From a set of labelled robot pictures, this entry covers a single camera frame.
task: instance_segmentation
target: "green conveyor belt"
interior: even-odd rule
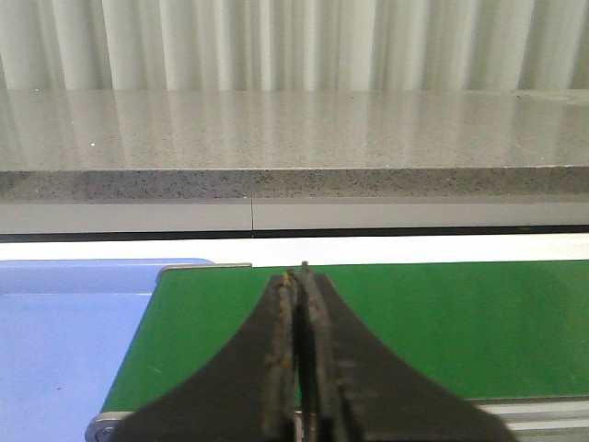
[[[204,365],[283,270],[164,272],[102,411],[133,411]],[[312,270],[385,345],[463,397],[589,395],[589,261]]]

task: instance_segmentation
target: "speckled stone surface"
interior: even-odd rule
[[[589,195],[589,91],[0,91],[0,201]]]

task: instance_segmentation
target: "granite countertop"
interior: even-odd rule
[[[589,91],[1,91],[0,201],[589,194]]]

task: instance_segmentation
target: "blue plastic surface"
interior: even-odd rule
[[[0,439],[83,442],[159,270],[207,262],[0,262]]]

